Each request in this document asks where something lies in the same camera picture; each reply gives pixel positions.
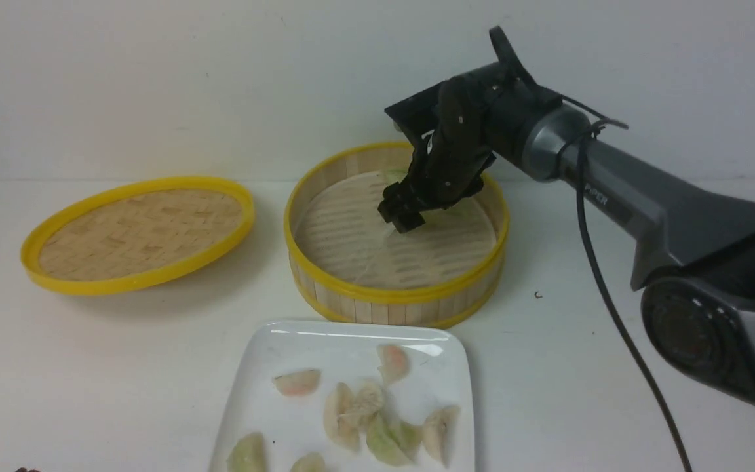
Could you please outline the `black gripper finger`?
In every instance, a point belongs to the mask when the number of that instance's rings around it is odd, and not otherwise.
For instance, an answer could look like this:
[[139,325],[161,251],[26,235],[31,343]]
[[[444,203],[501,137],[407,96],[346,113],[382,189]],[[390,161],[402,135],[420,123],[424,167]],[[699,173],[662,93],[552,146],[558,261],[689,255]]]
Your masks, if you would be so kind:
[[404,184],[389,184],[381,192],[378,212],[385,223],[393,224],[402,216],[410,212],[407,204],[406,186]]

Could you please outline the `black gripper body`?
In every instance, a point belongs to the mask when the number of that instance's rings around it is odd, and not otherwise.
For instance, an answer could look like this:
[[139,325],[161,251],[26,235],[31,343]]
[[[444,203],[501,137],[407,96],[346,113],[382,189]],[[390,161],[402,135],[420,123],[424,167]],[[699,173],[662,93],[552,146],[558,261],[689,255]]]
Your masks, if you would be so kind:
[[520,153],[520,81],[511,73],[465,73],[443,81],[438,126],[416,148],[406,177],[407,200],[423,211],[450,207],[476,192],[491,154]]

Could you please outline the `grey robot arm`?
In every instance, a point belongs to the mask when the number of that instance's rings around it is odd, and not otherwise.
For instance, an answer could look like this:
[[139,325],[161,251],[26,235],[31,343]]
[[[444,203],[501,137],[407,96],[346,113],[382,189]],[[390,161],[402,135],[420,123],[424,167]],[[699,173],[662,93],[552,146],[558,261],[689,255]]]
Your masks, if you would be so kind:
[[705,191],[603,143],[603,117],[490,64],[390,105],[413,144],[378,210],[401,233],[482,191],[501,157],[563,180],[635,241],[631,288],[654,349],[689,378],[755,406],[755,201]]

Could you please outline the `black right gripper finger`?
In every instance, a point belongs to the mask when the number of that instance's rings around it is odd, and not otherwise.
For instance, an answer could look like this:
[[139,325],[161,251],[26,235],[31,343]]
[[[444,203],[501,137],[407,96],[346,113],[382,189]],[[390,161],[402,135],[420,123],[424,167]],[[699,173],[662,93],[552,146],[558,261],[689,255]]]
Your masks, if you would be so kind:
[[399,233],[409,233],[425,224],[419,201],[399,200],[393,203],[393,227]]

